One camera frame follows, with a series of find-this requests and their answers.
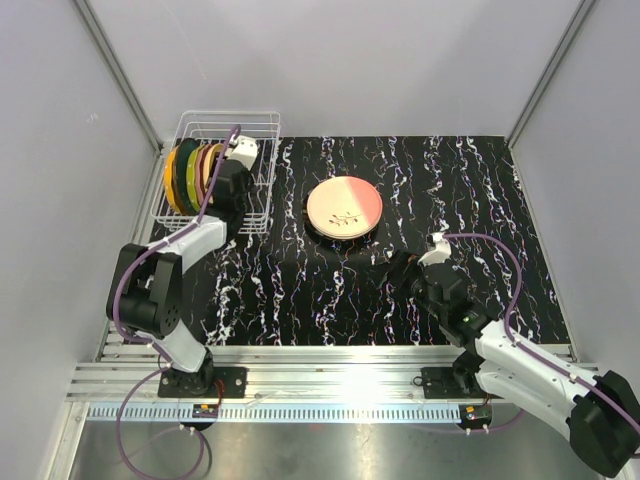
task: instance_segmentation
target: plate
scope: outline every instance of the plate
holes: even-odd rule
[[[207,152],[207,156],[204,159],[204,162],[202,162],[202,186],[205,194],[207,193],[207,188],[209,188],[209,179],[213,174],[213,169],[216,165],[216,160],[218,159],[218,155],[222,151],[223,147],[224,145],[222,143],[216,143],[213,146],[213,148],[211,148]],[[213,203],[213,198],[209,199],[209,203],[210,204]]]
[[[378,224],[382,198],[373,185],[361,178],[334,177],[312,190],[307,214],[320,234],[335,240],[353,240]]]
[[[164,194],[167,197],[167,202],[169,206],[173,209],[173,211],[177,213],[181,213],[180,207],[176,203],[175,193],[173,191],[173,165],[176,161],[176,151],[178,149],[174,148],[167,155],[167,162],[164,165],[164,176],[163,176],[163,184],[164,184]]]
[[[200,210],[198,194],[196,193],[196,164],[202,158],[202,153],[207,146],[200,145],[196,148],[189,155],[189,161],[187,162],[187,194],[189,195],[189,202],[196,212]]]
[[[202,155],[198,155],[198,159],[196,160],[196,197],[198,201],[198,205],[202,206],[202,202],[204,201],[204,194],[206,193],[204,189],[204,181],[202,179],[202,167],[204,165],[204,159],[209,154],[209,150],[213,148],[213,145],[205,145],[202,150]]]
[[[189,192],[187,190],[187,164],[189,158],[199,143],[193,138],[185,138],[178,146],[176,153],[176,161],[173,169],[173,181],[175,182],[175,193],[178,206],[181,207],[181,213],[184,215],[196,215],[197,212],[191,206],[189,201]]]

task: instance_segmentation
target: white robotic arm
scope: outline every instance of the white robotic arm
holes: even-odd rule
[[[468,295],[464,278],[447,262],[450,254],[444,235],[434,234],[420,258],[396,252],[383,283],[414,297],[447,339],[465,349],[451,375],[463,391],[512,402],[557,430],[592,469],[615,477],[640,447],[640,435],[602,396],[637,421],[640,405],[628,382],[611,371],[597,376],[507,332]]]
[[[214,202],[206,214],[201,219],[194,217],[173,233],[174,241],[164,238],[146,246],[126,245],[118,258],[107,302],[107,315],[113,318],[114,297],[125,271],[142,254],[165,244],[127,280],[119,301],[120,319],[138,337],[152,340],[171,358],[172,368],[184,373],[200,374],[207,349],[181,319],[182,277],[235,235],[242,225],[253,185],[251,170],[258,156],[256,141],[240,135],[230,145],[213,187]]]

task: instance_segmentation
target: black mounting plate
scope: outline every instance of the black mounting plate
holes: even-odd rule
[[[414,379],[414,384],[422,387],[424,398],[427,399],[487,397],[487,394],[477,387],[472,387],[465,393],[453,378],[453,367],[424,367],[420,369],[420,376]]]
[[[493,407],[486,403],[482,405],[460,405],[460,423],[458,427],[462,430],[470,428],[479,430],[482,425],[491,425],[493,420]]]
[[[211,388],[202,395],[194,395],[188,389],[176,382],[173,370],[167,370],[160,377],[158,397],[160,398],[218,398],[215,381],[222,380],[224,384],[223,398],[244,398],[247,387],[247,369],[243,367],[215,367]]]

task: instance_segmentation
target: metal frame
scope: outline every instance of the metal frame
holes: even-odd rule
[[[553,77],[555,76],[556,72],[560,68],[560,65],[565,59],[567,52],[571,48],[571,45],[573,45],[573,42],[578,36],[578,33],[580,33],[580,30],[584,26],[585,21],[587,20],[597,3],[598,0],[581,0],[578,8],[576,8],[576,11],[569,21],[567,28],[562,34],[562,37],[560,37],[558,45],[551,54],[551,58],[547,62],[547,66],[538,79],[538,83],[529,96],[529,100],[527,100],[524,110],[522,110],[522,113],[518,117],[518,121],[507,137],[509,148],[513,148],[520,138],[520,135],[522,135],[522,132],[527,126],[527,123],[529,123],[531,115],[533,115],[533,112],[537,108],[540,100],[547,91],[549,84],[553,80]]]
[[[80,445],[89,404],[74,402],[65,410],[65,423],[51,463],[44,476],[47,480],[68,480]]]
[[[420,375],[422,367],[451,366],[459,353],[447,346],[433,347],[435,351],[425,347],[216,348],[212,349],[216,365],[248,370],[246,398],[229,399],[228,403],[442,403],[424,400],[422,388],[413,379]],[[568,355],[559,357],[571,361]],[[80,363],[67,400],[122,400],[141,378],[158,369],[157,361],[156,355]],[[151,379],[140,387],[135,398],[157,400],[158,382],[157,377]],[[199,399],[202,403],[215,403],[214,400]],[[465,402],[456,398],[450,401]]]
[[[119,402],[94,402],[88,420],[113,422]],[[202,402],[132,402],[120,420],[137,423],[211,423],[199,416]],[[216,410],[216,423],[460,423],[457,403],[405,405],[348,405],[327,403],[224,403]]]
[[[104,29],[98,20],[93,8],[90,5],[89,0],[71,0],[72,5],[75,7],[82,23],[87,29],[87,32],[91,36],[91,39],[98,50],[100,57],[102,57],[105,66],[111,73],[116,86],[120,90],[123,99],[129,106],[131,113],[140,125],[142,133],[149,142],[149,145],[153,149],[154,154],[160,153],[162,141],[158,136],[151,120],[147,116],[140,100],[135,94],[127,75],[124,73],[118,57],[116,56],[113,47],[109,43]]]

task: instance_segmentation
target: black table mat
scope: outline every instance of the black table mat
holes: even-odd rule
[[[375,185],[384,210],[375,238],[341,251],[318,245],[302,218],[321,180],[353,175]],[[271,227],[238,237],[185,276],[183,318],[214,345],[442,345],[433,317],[376,286],[387,252],[422,254],[426,235],[477,232],[501,239],[524,268],[512,324],[536,343],[569,343],[531,217],[502,137],[284,138]],[[153,238],[166,234],[155,225]],[[474,294],[504,311],[515,286],[509,259],[482,241],[452,259]]]

